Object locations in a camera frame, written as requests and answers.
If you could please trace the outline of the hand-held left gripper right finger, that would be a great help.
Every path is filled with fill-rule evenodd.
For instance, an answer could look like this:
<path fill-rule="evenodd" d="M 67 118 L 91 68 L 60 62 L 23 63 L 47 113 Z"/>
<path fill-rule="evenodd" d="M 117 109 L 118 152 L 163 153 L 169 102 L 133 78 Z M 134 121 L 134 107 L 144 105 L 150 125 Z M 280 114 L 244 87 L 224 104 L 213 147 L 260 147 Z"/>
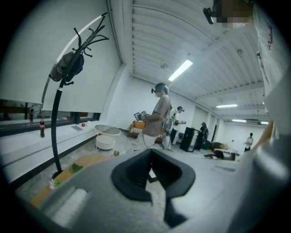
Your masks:
<path fill-rule="evenodd" d="M 165 186 L 164 221 L 152 233 L 270 233 L 291 196 L 291 135 L 249 151 L 238 163 L 153 150 Z"/>

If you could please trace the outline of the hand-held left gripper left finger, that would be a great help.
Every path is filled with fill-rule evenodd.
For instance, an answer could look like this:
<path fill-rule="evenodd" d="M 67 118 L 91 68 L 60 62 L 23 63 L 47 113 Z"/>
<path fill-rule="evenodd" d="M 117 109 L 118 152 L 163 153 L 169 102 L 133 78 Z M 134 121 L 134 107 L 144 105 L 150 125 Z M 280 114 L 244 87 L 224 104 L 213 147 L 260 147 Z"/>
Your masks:
<path fill-rule="evenodd" d="M 49 233 L 165 233 L 146 190 L 151 150 L 81 169 L 37 209 Z"/>

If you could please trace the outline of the person's right forearm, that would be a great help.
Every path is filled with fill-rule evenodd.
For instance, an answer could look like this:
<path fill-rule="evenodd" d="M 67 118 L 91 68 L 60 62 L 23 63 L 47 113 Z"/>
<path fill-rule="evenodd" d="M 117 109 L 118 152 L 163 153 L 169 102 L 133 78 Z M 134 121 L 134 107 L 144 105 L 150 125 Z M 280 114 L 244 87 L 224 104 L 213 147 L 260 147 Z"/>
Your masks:
<path fill-rule="evenodd" d="M 271 120 L 271 121 L 269 121 L 267 127 L 265 128 L 265 130 L 264 130 L 264 132 L 263 132 L 263 134 L 258 142 L 258 147 L 260 147 L 264 143 L 270 141 L 275 133 L 276 133 L 276 126 L 274 124 L 274 121 Z"/>

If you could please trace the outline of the black cabinet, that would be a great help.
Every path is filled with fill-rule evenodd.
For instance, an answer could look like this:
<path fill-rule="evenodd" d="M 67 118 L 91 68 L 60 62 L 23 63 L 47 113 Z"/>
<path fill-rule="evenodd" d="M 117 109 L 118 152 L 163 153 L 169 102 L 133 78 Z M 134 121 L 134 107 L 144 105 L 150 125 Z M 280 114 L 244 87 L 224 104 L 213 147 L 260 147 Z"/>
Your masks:
<path fill-rule="evenodd" d="M 200 130 L 195 128 L 186 127 L 185 133 L 180 143 L 180 149 L 185 152 L 193 152 L 199 132 Z"/>

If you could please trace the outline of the round white side table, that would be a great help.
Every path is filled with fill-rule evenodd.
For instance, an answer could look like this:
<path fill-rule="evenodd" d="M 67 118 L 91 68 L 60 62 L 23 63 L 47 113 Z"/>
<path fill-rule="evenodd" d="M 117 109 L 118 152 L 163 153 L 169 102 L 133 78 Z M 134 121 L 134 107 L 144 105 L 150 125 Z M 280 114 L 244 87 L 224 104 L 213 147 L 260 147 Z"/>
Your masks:
<path fill-rule="evenodd" d="M 96 125 L 97 136 L 95 138 L 96 150 L 111 150 L 115 145 L 116 139 L 120 136 L 121 130 L 108 125 Z"/>

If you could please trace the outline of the orange sofa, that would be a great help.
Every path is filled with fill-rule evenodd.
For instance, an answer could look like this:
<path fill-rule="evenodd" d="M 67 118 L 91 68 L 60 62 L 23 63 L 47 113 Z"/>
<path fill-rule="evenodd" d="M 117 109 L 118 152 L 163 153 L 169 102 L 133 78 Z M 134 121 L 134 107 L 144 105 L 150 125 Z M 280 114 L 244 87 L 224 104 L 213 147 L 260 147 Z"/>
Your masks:
<path fill-rule="evenodd" d="M 140 128 L 140 129 L 144 129 L 145 128 L 145 122 L 142 122 L 142 121 L 133 121 L 129 127 L 129 130 L 128 130 L 128 134 L 127 136 L 128 137 L 132 137 L 132 138 L 137 138 L 139 134 L 137 133 L 132 133 L 131 132 L 131 129 L 133 127 L 136 127 L 136 128 Z M 156 138 L 156 142 L 158 143 L 162 143 L 162 139 L 163 139 L 163 135 L 164 135 L 164 130 L 162 129 L 161 130 L 161 133 L 160 135 Z"/>

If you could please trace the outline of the black coat rack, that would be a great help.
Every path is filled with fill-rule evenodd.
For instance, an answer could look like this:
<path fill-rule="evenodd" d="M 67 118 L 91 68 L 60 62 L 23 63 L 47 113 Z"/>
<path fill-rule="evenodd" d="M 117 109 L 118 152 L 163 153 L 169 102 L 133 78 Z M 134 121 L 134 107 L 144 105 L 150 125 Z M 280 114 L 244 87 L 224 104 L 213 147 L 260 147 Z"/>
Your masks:
<path fill-rule="evenodd" d="M 69 85 L 73 85 L 74 82 L 69 80 L 67 81 L 67 79 L 69 77 L 73 78 L 75 75 L 70 75 L 71 70 L 73 68 L 76 68 L 76 62 L 80 62 L 81 61 L 81 55 L 84 54 L 86 56 L 92 57 L 92 55 L 89 55 L 85 52 L 85 49 L 88 48 L 89 45 L 97 43 L 99 41 L 107 41 L 109 38 L 107 38 L 106 36 L 101 35 L 101 39 L 99 40 L 95 40 L 94 38 L 99 36 L 99 32 L 104 28 L 104 26 L 102 25 L 103 20 L 105 19 L 105 16 L 108 15 L 109 12 L 106 12 L 104 14 L 101 14 L 100 16 L 98 16 L 96 18 L 96 20 L 101 19 L 98 27 L 96 30 L 92 30 L 89 29 L 91 31 L 91 35 L 85 40 L 85 42 L 82 42 L 82 38 L 80 36 L 80 33 L 84 31 L 84 29 L 89 28 L 88 26 L 84 27 L 84 29 L 82 29 L 81 31 L 77 31 L 76 28 L 74 28 L 74 31 L 78 37 L 78 49 L 74 50 L 73 56 L 69 59 L 65 69 L 62 71 L 62 76 L 61 76 L 61 80 L 60 80 L 60 85 L 56 91 L 56 95 L 55 95 L 55 99 L 54 99 L 54 103 L 53 103 L 53 109 L 52 109 L 52 118 L 51 118 L 51 142 L 52 142 L 52 150 L 53 150 L 53 156 L 54 156 L 54 161 L 55 161 L 55 165 L 57 168 L 57 171 L 53 174 L 52 179 L 55 179 L 59 174 L 62 173 L 62 168 L 60 165 L 60 159 L 59 159 L 59 154 L 58 154 L 58 149 L 57 149 L 57 139 L 56 139 L 56 123 L 57 123 L 57 113 L 58 113 L 58 108 L 59 108 L 59 104 L 60 104 L 60 99 L 61 99 L 61 95 L 63 92 L 63 86 L 69 86 Z"/>

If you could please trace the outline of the white roller blind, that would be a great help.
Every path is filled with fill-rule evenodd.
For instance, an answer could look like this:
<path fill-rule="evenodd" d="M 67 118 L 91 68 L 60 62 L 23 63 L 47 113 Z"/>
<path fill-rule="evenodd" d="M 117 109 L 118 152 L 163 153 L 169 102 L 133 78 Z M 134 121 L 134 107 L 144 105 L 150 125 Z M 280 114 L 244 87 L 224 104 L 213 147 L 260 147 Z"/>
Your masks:
<path fill-rule="evenodd" d="M 63 88 L 59 110 L 102 111 L 120 59 L 110 19 L 98 13 L 61 18 L 50 13 L 21 27 L 0 70 L 0 99 L 42 104 L 44 110 L 51 110 L 59 86 L 49 78 L 54 64 L 78 46 L 79 35 L 86 40 L 98 25 L 103 29 L 86 51 L 83 70 Z"/>

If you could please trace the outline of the grey cap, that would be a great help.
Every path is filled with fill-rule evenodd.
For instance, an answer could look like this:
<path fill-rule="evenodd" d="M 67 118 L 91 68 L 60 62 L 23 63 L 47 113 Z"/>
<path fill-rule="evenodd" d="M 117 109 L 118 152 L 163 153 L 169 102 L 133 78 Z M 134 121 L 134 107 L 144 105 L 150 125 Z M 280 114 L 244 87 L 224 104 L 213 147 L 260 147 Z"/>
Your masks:
<path fill-rule="evenodd" d="M 62 79 L 63 73 L 73 55 L 73 52 L 64 54 L 62 58 L 54 65 L 52 71 L 49 74 L 49 77 L 53 81 L 59 82 Z"/>

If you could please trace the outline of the person's white shirt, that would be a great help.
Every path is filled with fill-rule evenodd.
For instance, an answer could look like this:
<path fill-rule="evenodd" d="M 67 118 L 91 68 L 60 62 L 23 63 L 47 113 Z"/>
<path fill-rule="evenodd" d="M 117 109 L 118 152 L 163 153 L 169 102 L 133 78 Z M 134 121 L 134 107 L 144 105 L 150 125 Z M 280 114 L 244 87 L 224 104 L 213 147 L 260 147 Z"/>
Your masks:
<path fill-rule="evenodd" d="M 257 59 L 267 98 L 282 79 L 291 82 L 291 49 L 274 20 L 257 1 L 253 3 L 253 20 L 258 36 Z"/>

